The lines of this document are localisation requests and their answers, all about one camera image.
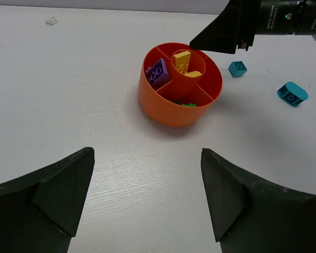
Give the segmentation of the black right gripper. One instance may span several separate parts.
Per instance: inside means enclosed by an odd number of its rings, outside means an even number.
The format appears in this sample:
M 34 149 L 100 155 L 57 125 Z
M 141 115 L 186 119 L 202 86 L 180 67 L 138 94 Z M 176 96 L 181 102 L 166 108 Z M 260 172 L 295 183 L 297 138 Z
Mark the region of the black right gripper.
M 235 54 L 248 50 L 255 34 L 316 35 L 316 1 L 230 0 L 190 43 L 193 50 Z

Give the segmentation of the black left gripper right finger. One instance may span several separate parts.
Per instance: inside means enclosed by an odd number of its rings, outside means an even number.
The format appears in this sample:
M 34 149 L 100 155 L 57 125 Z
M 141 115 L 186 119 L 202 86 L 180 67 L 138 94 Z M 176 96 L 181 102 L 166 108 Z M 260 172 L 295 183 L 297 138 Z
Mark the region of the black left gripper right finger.
M 201 172 L 223 252 L 316 252 L 316 195 L 265 180 L 204 148 Z

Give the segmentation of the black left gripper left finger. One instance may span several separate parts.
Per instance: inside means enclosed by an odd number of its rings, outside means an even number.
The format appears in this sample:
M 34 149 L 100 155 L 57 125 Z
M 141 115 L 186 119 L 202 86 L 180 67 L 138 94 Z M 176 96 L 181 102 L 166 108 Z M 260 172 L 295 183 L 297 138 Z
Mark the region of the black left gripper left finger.
M 94 149 L 0 184 L 0 252 L 67 252 L 94 169 Z

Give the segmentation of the teal square lego brick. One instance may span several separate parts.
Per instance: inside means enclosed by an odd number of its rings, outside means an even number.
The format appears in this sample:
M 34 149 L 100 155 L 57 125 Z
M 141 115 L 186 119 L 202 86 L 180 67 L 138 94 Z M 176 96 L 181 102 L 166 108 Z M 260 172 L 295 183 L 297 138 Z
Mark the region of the teal square lego brick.
M 241 77 L 248 70 L 242 61 L 231 62 L 228 69 L 233 77 Z

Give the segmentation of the yellow 2x3 lego brick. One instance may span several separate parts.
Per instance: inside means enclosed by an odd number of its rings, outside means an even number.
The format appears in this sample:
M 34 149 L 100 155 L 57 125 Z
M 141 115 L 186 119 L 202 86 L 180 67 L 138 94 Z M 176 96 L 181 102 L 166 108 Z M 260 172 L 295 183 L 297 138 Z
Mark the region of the yellow 2x3 lego brick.
M 191 52 L 189 51 L 183 51 L 183 52 L 174 54 L 172 57 L 173 65 L 179 73 L 187 77 L 201 76 L 202 73 L 199 71 L 188 72 L 190 58 L 191 58 Z

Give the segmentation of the teal rounded lego brick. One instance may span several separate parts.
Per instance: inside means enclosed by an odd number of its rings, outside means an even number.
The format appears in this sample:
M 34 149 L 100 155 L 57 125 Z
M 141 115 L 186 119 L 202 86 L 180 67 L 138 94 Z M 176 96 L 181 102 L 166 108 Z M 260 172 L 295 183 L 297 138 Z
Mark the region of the teal rounded lego brick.
M 305 89 L 291 81 L 280 87 L 277 90 L 277 95 L 281 100 L 293 107 L 297 107 L 309 98 Z

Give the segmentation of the green square lego brick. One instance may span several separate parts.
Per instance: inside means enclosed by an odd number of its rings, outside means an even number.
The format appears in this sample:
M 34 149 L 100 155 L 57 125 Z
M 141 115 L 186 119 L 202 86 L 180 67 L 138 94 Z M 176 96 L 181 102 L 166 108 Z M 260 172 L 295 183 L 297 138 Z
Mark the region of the green square lego brick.
M 197 105 L 195 103 L 181 103 L 180 101 L 177 100 L 170 100 L 170 102 L 183 106 L 183 107 L 188 107 L 188 108 L 196 108 Z

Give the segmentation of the purple 2x2 lego brick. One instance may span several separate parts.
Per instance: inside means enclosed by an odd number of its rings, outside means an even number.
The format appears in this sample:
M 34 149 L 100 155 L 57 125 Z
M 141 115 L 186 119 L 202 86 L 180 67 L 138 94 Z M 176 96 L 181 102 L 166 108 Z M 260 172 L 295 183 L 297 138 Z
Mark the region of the purple 2x2 lego brick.
M 165 84 L 170 79 L 165 60 L 160 58 L 152 67 L 147 67 L 145 76 L 150 85 Z

